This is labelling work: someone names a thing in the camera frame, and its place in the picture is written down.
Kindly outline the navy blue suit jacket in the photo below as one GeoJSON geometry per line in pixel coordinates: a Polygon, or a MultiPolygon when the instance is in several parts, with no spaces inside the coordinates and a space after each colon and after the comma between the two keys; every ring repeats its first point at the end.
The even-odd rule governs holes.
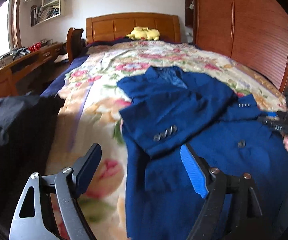
{"type": "Polygon", "coordinates": [[[185,144],[225,174],[249,173],[275,234],[288,226],[288,152],[280,133],[258,121],[263,111],[252,95],[177,66],[150,67],[117,87],[131,99],[120,111],[128,237],[186,239],[192,230],[204,200],[181,160],[185,144]]]}

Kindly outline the black folded clothes pile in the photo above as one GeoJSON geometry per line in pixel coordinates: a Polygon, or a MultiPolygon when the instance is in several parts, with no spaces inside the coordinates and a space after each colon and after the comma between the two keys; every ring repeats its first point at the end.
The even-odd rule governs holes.
{"type": "Polygon", "coordinates": [[[38,95],[0,98],[0,239],[8,239],[20,195],[33,172],[44,174],[64,100],[38,95]]]}

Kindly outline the wooden slatted wardrobe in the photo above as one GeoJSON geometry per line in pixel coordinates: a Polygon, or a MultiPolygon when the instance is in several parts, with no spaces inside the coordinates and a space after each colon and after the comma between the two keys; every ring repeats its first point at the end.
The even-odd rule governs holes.
{"type": "Polygon", "coordinates": [[[288,88],[288,14],[277,0],[185,0],[193,43],[288,88]]]}

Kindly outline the floral bed blanket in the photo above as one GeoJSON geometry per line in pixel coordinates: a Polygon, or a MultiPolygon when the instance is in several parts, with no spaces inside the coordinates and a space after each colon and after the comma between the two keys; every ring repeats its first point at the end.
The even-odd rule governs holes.
{"type": "Polygon", "coordinates": [[[150,67],[177,66],[215,78],[239,97],[252,95],[263,112],[285,109],[284,97],[265,77],[229,57],[188,44],[131,41],[90,48],[86,54],[87,60],[66,74],[57,92],[65,104],[58,115],[46,172],[72,165],[94,143],[101,146],[99,167],[78,200],[98,239],[132,239],[126,233],[128,150],[120,115],[131,99],[117,87],[118,81],[142,75],[150,67]]]}

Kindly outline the wooden desk cabinet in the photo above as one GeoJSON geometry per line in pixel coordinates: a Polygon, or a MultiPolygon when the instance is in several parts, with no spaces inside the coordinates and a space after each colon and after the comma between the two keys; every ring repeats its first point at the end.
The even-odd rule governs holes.
{"type": "Polygon", "coordinates": [[[54,62],[62,48],[62,43],[45,46],[38,51],[20,57],[0,68],[0,98],[17,96],[16,84],[44,64],[54,62]]]}

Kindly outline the yellow Pikachu plush toy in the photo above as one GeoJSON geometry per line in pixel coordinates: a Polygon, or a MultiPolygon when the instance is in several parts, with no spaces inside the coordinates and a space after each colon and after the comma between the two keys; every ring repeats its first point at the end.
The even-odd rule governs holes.
{"type": "Polygon", "coordinates": [[[130,34],[126,35],[131,40],[153,40],[160,39],[160,32],[149,27],[134,27],[130,34]]]}

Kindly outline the black gadget on desk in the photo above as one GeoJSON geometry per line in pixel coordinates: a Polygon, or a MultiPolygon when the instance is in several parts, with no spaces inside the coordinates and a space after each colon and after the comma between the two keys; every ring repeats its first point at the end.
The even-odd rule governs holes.
{"type": "Polygon", "coordinates": [[[31,51],[28,49],[28,47],[15,48],[13,49],[12,60],[15,61],[18,57],[26,56],[30,53],[31,51]]]}

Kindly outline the red basket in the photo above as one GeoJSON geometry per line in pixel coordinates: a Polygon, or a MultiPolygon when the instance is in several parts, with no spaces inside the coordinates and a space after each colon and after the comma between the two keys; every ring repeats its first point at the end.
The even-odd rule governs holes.
{"type": "Polygon", "coordinates": [[[40,50],[40,48],[41,48],[41,42],[37,42],[33,44],[32,46],[28,47],[28,50],[32,53],[32,52],[40,50]]]}

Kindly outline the wooden chair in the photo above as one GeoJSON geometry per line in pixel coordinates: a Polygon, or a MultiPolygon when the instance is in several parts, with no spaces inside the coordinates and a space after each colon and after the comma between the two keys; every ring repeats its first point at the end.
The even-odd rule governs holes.
{"type": "Polygon", "coordinates": [[[84,29],[69,28],[66,38],[66,50],[68,54],[68,61],[72,63],[76,59],[83,49],[82,34],[84,29]]]}

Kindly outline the wooden bed headboard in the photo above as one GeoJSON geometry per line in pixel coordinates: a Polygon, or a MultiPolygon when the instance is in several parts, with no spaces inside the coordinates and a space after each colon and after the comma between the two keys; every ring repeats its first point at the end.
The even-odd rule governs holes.
{"type": "Polygon", "coordinates": [[[87,43],[113,41],[131,33],[134,27],[149,27],[160,32],[160,39],[181,42],[181,31],[177,15],[152,12],[125,12],[86,19],[87,43]]]}

